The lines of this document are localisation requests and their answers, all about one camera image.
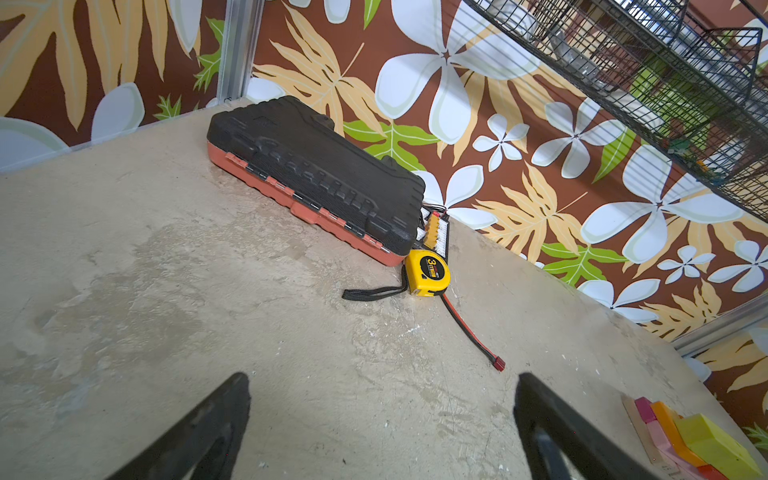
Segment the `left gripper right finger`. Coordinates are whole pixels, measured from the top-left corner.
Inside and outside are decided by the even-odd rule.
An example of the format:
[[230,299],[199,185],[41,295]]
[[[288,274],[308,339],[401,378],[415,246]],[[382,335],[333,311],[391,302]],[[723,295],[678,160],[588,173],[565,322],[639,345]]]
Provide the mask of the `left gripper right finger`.
[[534,479],[654,477],[530,372],[518,376],[513,416]]

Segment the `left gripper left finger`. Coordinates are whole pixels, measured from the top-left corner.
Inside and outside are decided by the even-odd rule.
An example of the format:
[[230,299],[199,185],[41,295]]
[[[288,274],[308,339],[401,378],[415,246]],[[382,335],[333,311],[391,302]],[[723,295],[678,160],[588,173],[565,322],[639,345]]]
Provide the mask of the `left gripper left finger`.
[[230,479],[247,429],[249,378],[236,372],[112,479]]

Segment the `natural wood block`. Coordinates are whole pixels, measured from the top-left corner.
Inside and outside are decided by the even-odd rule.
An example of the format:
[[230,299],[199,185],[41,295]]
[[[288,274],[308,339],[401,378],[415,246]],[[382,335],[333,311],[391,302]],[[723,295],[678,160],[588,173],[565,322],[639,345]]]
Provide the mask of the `natural wood block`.
[[662,474],[664,479],[671,479],[673,474],[678,473],[678,469],[665,460],[659,449],[654,445],[646,423],[640,417],[634,400],[625,395],[621,395],[621,401],[630,419],[630,422],[638,435],[641,445],[654,468]]

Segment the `orange cylinder block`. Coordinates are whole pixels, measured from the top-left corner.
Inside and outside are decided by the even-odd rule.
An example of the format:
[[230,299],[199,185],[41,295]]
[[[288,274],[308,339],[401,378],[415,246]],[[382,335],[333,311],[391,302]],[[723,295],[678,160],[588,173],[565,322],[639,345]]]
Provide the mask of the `orange cylinder block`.
[[676,421],[681,419],[681,416],[662,401],[653,402],[651,408],[675,453],[694,467],[705,466],[706,462],[685,444],[676,426]]

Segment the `pink wood block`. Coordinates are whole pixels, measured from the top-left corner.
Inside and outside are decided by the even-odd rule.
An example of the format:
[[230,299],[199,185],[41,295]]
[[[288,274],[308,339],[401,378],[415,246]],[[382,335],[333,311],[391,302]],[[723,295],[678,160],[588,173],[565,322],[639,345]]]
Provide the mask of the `pink wood block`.
[[703,479],[694,467],[680,458],[674,451],[670,441],[667,439],[660,423],[656,420],[646,424],[654,445],[659,449],[662,457],[672,466],[678,469],[678,477],[681,479]]

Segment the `red wood block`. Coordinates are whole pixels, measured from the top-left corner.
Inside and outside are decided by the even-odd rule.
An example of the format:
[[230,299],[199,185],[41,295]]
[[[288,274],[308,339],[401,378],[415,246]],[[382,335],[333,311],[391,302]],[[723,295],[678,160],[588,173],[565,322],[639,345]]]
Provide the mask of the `red wood block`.
[[697,468],[698,474],[705,480],[728,480],[728,478],[712,465]]

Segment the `yellow cube block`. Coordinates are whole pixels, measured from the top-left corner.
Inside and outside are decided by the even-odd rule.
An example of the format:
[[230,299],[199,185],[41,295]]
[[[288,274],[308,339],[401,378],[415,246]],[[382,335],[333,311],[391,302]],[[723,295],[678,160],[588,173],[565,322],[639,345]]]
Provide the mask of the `yellow cube block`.
[[747,449],[702,414],[675,420],[689,450],[717,469],[727,479],[759,479],[762,470]]

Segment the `magenta wood block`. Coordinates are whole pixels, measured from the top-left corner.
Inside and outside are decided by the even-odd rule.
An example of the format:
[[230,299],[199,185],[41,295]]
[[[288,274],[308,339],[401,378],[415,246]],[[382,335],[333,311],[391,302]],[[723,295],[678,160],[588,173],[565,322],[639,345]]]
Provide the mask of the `magenta wood block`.
[[648,398],[639,397],[634,400],[634,404],[640,418],[645,424],[648,424],[657,420],[655,412],[652,408],[652,402]]

